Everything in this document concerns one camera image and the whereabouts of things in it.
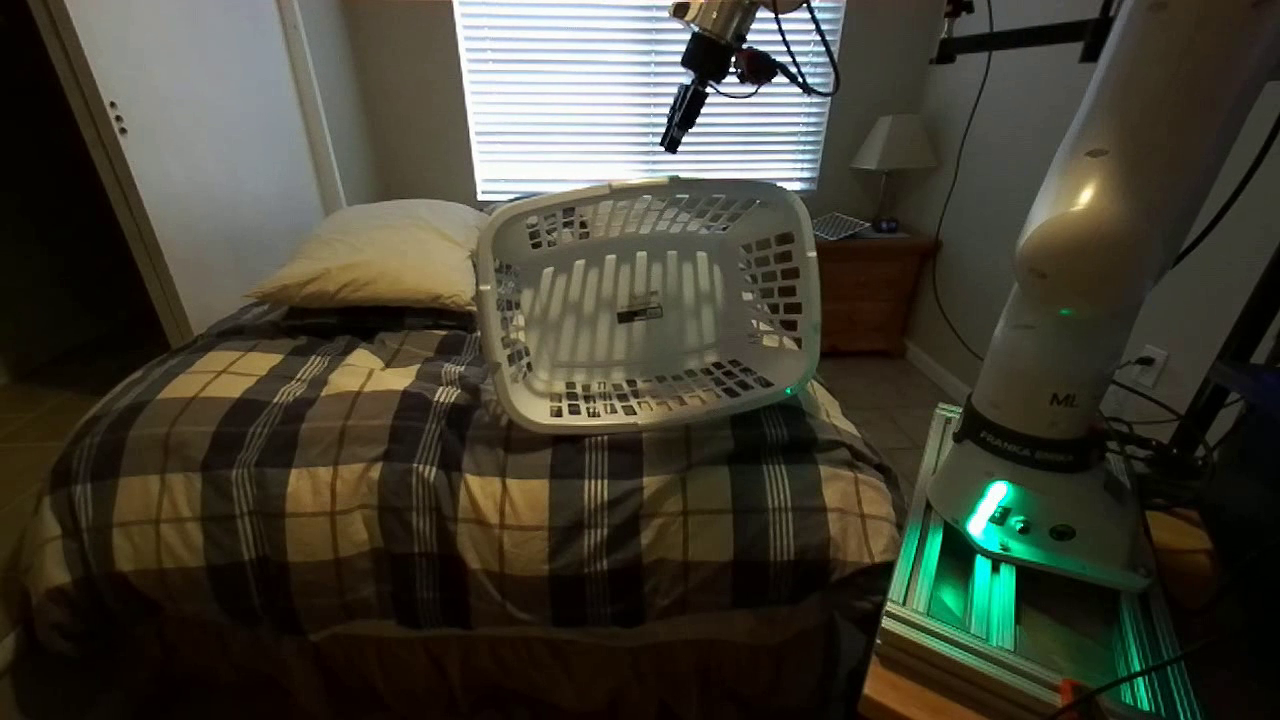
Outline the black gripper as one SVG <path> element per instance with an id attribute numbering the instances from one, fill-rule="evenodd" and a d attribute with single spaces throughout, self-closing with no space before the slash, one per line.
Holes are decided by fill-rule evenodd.
<path id="1" fill-rule="evenodd" d="M 661 133 L 661 150 L 666 158 L 677 158 L 684 138 L 697 127 L 705 100 L 709 100 L 709 88 L 727 77 L 727 60 L 730 60 L 727 44 L 720 44 L 705 32 L 686 38 L 684 56 L 678 56 L 678 68 L 686 71 L 686 81 L 677 88 L 677 98 L 666 106 L 666 126 Z"/>

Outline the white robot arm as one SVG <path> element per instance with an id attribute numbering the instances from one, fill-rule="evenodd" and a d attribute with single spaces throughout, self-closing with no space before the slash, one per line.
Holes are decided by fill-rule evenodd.
<path id="1" fill-rule="evenodd" d="M 1124 0 L 1038 182 L 927 510 L 977 552 L 1138 592 L 1138 512 L 1099 400 L 1275 68 L 1280 0 Z"/>

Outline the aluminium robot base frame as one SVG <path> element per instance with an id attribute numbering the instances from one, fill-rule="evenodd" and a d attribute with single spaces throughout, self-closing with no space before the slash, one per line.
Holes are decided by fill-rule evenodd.
<path id="1" fill-rule="evenodd" d="M 1121 467 L 988 452 L 939 404 L 874 659 L 988 720 L 1202 720 L 1187 650 Z"/>

